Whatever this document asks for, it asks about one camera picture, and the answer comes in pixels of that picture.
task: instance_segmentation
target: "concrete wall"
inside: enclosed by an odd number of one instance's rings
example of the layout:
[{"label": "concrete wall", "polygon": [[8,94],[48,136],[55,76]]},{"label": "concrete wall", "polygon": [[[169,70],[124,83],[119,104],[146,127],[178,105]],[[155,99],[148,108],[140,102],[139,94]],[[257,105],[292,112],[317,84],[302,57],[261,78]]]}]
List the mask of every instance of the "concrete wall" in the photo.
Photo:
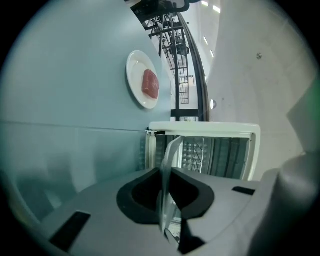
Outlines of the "concrete wall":
[{"label": "concrete wall", "polygon": [[314,82],[318,67],[299,34],[273,3],[221,1],[207,83],[209,99],[217,102],[210,120],[260,125],[254,180],[304,151],[287,114]]}]

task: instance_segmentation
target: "raw meat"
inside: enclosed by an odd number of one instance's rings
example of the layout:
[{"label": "raw meat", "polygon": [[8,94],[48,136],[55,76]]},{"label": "raw meat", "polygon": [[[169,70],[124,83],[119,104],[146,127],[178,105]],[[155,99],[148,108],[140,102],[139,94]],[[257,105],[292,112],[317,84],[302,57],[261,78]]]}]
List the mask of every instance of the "raw meat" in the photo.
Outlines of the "raw meat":
[{"label": "raw meat", "polygon": [[155,73],[150,69],[144,71],[143,82],[142,82],[142,92],[149,95],[153,99],[158,98],[159,94],[159,81]]}]

